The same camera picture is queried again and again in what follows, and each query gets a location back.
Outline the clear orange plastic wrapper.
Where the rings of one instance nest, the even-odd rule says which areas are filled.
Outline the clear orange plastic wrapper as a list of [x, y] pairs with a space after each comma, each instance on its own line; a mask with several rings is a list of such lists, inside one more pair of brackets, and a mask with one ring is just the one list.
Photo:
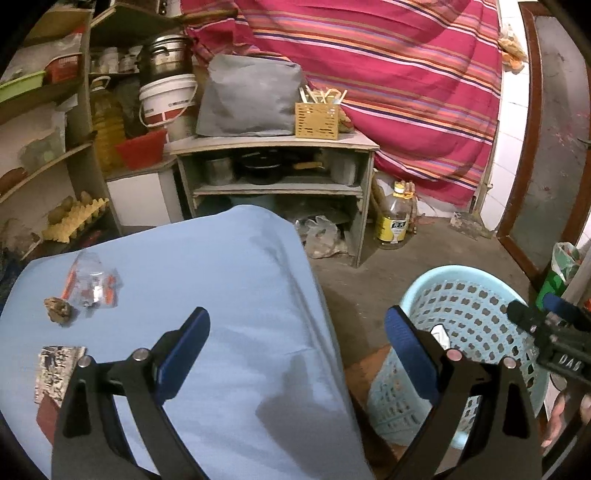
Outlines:
[[71, 265], [61, 298], [76, 308], [112, 308], [116, 306], [119, 278], [99, 256], [82, 250]]

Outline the green bin with bag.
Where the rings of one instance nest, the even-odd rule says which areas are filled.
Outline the green bin with bag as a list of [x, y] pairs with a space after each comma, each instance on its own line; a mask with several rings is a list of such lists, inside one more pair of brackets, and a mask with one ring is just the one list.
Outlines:
[[552, 250], [550, 269], [536, 298], [536, 307], [544, 311], [543, 300], [547, 294], [560, 297], [575, 277], [584, 256], [570, 242], [558, 242]]

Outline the light blue table cloth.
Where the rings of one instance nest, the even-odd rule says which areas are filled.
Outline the light blue table cloth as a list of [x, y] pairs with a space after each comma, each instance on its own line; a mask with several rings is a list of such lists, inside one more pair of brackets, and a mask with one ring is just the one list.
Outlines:
[[325, 297], [294, 225], [238, 206], [99, 244], [115, 303], [52, 322], [74, 254], [1, 314], [5, 479], [369, 479]]

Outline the red striped cloth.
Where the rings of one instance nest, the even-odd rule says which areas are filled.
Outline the red striped cloth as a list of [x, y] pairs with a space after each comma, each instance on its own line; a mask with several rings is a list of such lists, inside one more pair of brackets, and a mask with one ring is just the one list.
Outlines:
[[195, 54], [263, 56], [345, 93], [378, 169], [420, 195], [468, 206], [487, 166], [501, 100], [493, 1], [184, 1]]

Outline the green plastic basin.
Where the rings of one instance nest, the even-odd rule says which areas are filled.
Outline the green plastic basin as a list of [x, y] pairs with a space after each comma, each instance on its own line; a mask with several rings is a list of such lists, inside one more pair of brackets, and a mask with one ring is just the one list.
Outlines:
[[40, 70], [2, 83], [0, 86], [0, 102], [3, 103], [42, 87], [44, 78], [45, 71]]

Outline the yellow chopstick holder box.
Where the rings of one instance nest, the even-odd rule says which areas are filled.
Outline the yellow chopstick holder box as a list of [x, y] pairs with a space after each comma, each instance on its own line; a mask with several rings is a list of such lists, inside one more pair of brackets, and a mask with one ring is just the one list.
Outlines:
[[339, 106], [297, 103], [294, 106], [294, 134], [301, 139], [338, 140]]

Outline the grey wooden shelf cabinet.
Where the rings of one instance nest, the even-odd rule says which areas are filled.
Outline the grey wooden shelf cabinet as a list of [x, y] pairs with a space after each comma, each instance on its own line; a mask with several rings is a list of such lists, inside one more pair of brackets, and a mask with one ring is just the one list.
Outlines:
[[370, 180], [378, 144], [361, 132], [336, 140], [204, 137], [174, 142], [192, 217], [249, 204], [294, 223], [318, 216], [335, 223], [354, 267], [363, 257]]

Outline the cooking oil bottle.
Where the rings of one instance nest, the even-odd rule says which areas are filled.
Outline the cooking oil bottle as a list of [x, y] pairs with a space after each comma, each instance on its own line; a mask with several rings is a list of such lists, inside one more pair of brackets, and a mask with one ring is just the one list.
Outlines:
[[405, 241], [413, 210], [412, 196], [404, 181], [394, 183], [393, 191], [378, 200], [376, 238], [383, 247]]

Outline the white cabinet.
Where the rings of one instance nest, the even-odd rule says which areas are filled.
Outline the white cabinet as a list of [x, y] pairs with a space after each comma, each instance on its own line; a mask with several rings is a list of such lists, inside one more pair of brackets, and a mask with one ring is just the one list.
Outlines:
[[184, 220], [172, 168], [107, 182], [122, 227], [159, 227]]

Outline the clear plastic bag on floor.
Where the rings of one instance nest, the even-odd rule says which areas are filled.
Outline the clear plastic bag on floor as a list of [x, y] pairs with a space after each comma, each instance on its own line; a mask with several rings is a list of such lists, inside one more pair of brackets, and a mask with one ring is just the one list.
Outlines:
[[311, 259], [324, 259], [349, 253], [341, 230], [324, 215], [297, 220], [294, 227], [304, 244], [305, 254]]

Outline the white plastic bucket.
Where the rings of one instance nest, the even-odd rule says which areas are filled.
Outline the white plastic bucket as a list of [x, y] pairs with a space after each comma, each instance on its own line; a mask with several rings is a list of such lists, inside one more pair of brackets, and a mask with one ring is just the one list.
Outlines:
[[197, 78], [179, 74], [139, 88], [139, 121], [148, 130], [164, 129], [166, 142], [193, 138], [197, 134]]

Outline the large yellow oil jug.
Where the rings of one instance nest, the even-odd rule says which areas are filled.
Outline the large yellow oil jug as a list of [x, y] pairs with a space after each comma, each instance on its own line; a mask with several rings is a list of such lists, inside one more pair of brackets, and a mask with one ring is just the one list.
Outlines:
[[126, 140], [122, 107], [107, 87], [110, 77], [98, 76], [90, 83], [90, 107], [95, 150], [102, 174], [107, 177], [123, 166], [116, 146]]

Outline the red plastic basin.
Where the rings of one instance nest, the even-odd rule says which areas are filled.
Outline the red plastic basin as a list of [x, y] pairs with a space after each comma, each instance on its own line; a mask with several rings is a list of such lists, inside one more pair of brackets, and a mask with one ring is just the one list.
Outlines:
[[128, 170], [152, 167], [162, 160], [166, 131], [159, 129], [145, 135], [125, 140], [115, 149]]

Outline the black wok pan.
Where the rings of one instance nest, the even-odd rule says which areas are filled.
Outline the black wok pan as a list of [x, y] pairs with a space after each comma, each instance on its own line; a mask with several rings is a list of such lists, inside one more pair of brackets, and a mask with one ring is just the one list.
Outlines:
[[249, 183], [270, 185], [287, 175], [287, 162], [276, 150], [249, 152], [240, 157], [239, 171]]

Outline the yellow egg tray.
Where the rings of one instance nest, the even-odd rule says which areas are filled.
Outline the yellow egg tray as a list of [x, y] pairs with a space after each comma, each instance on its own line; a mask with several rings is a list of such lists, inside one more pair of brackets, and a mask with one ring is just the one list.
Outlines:
[[44, 241], [69, 244], [107, 210], [107, 198], [93, 198], [82, 191], [78, 200], [67, 197], [47, 216], [48, 226], [42, 231]]

